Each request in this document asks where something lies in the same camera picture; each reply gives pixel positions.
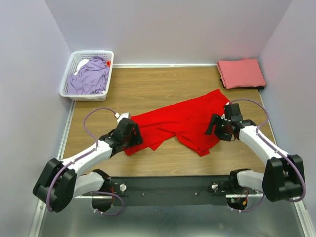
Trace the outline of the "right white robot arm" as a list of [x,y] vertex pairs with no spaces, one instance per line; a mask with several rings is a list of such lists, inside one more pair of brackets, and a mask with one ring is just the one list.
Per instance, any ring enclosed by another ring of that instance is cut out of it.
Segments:
[[250,169],[234,170],[227,181],[228,190],[234,194],[251,188],[271,201],[301,201],[306,195],[303,160],[299,155],[290,155],[269,140],[251,120],[226,119],[213,114],[206,130],[223,141],[232,138],[246,144],[265,165],[263,173]]

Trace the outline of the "red t shirt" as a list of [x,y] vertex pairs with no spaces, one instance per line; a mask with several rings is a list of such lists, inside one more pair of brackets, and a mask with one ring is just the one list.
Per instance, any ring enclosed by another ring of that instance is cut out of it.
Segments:
[[206,135],[213,114],[222,115],[228,98],[216,89],[198,98],[186,100],[147,113],[132,116],[139,125],[143,143],[125,150],[130,156],[142,149],[155,151],[165,140],[177,140],[199,156],[219,142],[215,135]]

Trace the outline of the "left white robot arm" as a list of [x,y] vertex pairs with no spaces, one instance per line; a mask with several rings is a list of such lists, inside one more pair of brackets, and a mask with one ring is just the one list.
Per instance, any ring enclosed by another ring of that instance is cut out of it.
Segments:
[[104,195],[110,187],[105,175],[96,171],[85,172],[142,142],[138,124],[122,118],[115,129],[84,151],[64,160],[50,159],[33,188],[33,195],[46,204],[48,211],[56,213],[65,209],[77,196],[90,192]]

